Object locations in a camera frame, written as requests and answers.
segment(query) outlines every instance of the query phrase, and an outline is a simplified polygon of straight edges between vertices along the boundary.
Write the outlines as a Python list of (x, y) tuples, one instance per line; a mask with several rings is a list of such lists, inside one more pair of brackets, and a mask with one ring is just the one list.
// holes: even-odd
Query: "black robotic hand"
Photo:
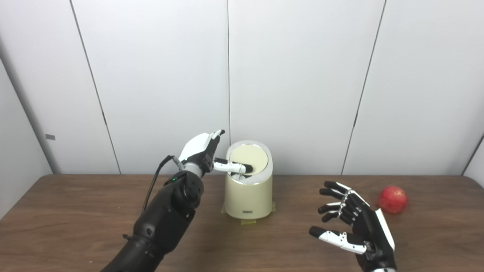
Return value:
[(340, 202), (328, 203), (318, 209), (319, 214), (325, 213), (322, 221), (326, 223), (339, 218), (353, 227), (353, 233), (313, 226), (309, 234), (354, 252), (364, 272), (395, 272), (395, 243), (381, 210), (373, 211), (360, 195), (338, 182), (326, 181), (324, 186), (326, 188), (320, 189), (319, 193), (333, 196)]

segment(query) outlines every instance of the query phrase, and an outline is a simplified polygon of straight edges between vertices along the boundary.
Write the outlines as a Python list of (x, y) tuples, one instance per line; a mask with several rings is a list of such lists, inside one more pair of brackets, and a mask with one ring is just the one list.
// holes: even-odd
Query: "cream trash can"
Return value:
[(272, 211), (272, 156), (264, 144), (240, 141), (227, 150), (227, 160), (252, 165), (247, 174), (225, 176), (225, 211), (238, 219), (259, 219)]

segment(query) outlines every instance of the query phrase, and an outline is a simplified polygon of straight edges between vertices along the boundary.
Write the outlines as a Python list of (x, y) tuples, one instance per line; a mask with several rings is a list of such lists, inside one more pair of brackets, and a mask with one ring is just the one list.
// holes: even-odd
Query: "white wall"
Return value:
[(0, 61), (0, 219), (41, 176), (51, 173)]
[(383, 0), (229, 0), (232, 142), (276, 174), (341, 174)]
[(472, 161), (464, 173), (464, 176), (470, 177), (484, 187), (484, 145), (480, 144), (478, 150), (474, 154)]
[(387, 1), (344, 174), (462, 174), (484, 133), (483, 14)]
[(54, 170), (119, 173), (69, 1), (0, 0), (0, 51)]
[(73, 2), (121, 172), (152, 173), (218, 129), (225, 157), (227, 0)]
[[(484, 2), (387, 0), (353, 128), (384, 2), (73, 0), (121, 172), (225, 128), (276, 174), (461, 174)], [(54, 169), (119, 173), (69, 1), (0, 0), (0, 56)]]

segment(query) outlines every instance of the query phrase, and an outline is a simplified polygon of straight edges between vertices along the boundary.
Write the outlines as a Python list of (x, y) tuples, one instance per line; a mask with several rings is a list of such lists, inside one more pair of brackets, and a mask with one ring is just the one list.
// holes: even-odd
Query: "tape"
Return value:
[(54, 140), (54, 141), (56, 140), (56, 136), (55, 135), (52, 135), (52, 134), (46, 134), (45, 135), (45, 138), (47, 140)]
[(255, 224), (257, 223), (257, 220), (241, 220), (241, 225), (250, 225), (250, 224)]

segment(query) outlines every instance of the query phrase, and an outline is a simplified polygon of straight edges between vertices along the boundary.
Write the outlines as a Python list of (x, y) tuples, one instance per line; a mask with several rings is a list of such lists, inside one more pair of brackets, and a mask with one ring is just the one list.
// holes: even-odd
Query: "robotic finger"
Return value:
[(356, 213), (361, 213), (363, 208), (370, 207), (358, 194), (349, 194), (345, 201)]
[(355, 214), (355, 212), (349, 206), (346, 206), (344, 203), (341, 205), (341, 208), (339, 209), (340, 218), (345, 217), (353, 222), (357, 216), (358, 214)]
[(341, 206), (341, 202), (328, 203), (328, 204), (325, 204), (324, 206), (319, 207), (318, 213), (323, 214), (329, 211), (339, 211), (340, 206)]
[(347, 210), (344, 210), (344, 209), (339, 209), (339, 210), (336, 210), (336, 211), (329, 211), (327, 212), (322, 218), (321, 218), (321, 221), (326, 223), (328, 221), (330, 221), (331, 219), (333, 218), (339, 218), (341, 219), (341, 221), (343, 221), (344, 223), (350, 225), (350, 226), (353, 226), (353, 223), (355, 221), (355, 217), (353, 214), (351, 214), (350, 212), (348, 212)]
[(210, 138), (211, 138), (212, 140), (215, 140), (215, 139), (217, 139), (217, 137), (220, 137), (220, 136), (221, 136), (221, 135), (223, 135), (224, 133), (225, 133), (225, 130), (223, 130), (223, 129), (219, 129), (219, 130), (217, 130), (217, 131), (215, 131), (215, 132), (210, 133), (210, 134), (209, 134), (209, 136), (210, 136)]
[(368, 202), (366, 202), (363, 197), (361, 197), (358, 193), (356, 193), (355, 191), (353, 190), (349, 190), (345, 196), (343, 197), (343, 201), (346, 201), (348, 198), (352, 198), (352, 200), (358, 204), (359, 206), (362, 206), (363, 204), (361, 203), (364, 203), (364, 205), (370, 207), (370, 204), (368, 204)]
[(230, 162), (226, 159), (215, 158), (213, 160), (213, 169), (221, 172), (232, 172), (232, 173), (250, 173), (254, 169), (252, 165), (241, 164), (237, 162)]
[(334, 189), (342, 194), (346, 194), (351, 188), (335, 181), (325, 181), (324, 187)]
[(340, 233), (336, 230), (326, 230), (313, 226), (309, 229), (309, 234), (321, 241), (356, 254), (363, 254), (366, 252), (366, 244), (363, 241), (363, 238), (352, 233)]
[(345, 197), (344, 194), (340, 193), (338, 190), (330, 189), (330, 188), (321, 188), (319, 193), (323, 196), (332, 196), (338, 200), (343, 200)]

